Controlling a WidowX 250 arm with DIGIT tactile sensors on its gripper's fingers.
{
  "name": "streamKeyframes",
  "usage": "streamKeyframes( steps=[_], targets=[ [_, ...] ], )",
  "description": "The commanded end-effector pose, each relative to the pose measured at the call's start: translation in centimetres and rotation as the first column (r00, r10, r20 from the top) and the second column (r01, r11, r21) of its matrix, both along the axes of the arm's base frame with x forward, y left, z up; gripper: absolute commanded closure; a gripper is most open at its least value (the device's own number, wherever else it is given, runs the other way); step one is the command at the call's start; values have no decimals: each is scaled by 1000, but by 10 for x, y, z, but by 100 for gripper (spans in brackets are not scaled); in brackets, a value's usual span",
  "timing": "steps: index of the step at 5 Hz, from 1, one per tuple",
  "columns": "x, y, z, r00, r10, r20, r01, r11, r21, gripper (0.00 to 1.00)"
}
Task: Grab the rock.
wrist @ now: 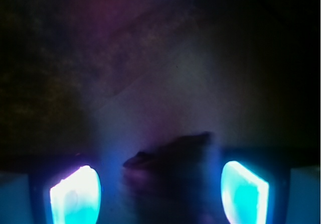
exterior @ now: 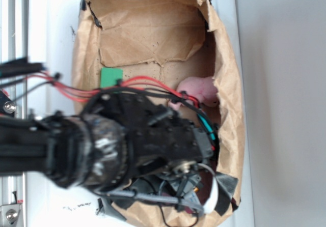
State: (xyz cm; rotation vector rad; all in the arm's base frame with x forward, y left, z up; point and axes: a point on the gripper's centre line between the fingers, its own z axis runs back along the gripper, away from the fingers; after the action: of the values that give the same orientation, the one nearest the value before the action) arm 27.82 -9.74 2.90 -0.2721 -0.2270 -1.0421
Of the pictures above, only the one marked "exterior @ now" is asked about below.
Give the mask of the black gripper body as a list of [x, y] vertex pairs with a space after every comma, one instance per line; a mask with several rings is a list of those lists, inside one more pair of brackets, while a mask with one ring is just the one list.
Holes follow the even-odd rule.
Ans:
[[195, 139], [193, 144], [199, 149], [201, 161], [208, 163], [210, 160], [217, 164], [220, 152], [219, 139], [212, 139], [202, 127], [192, 125], [191, 129]]

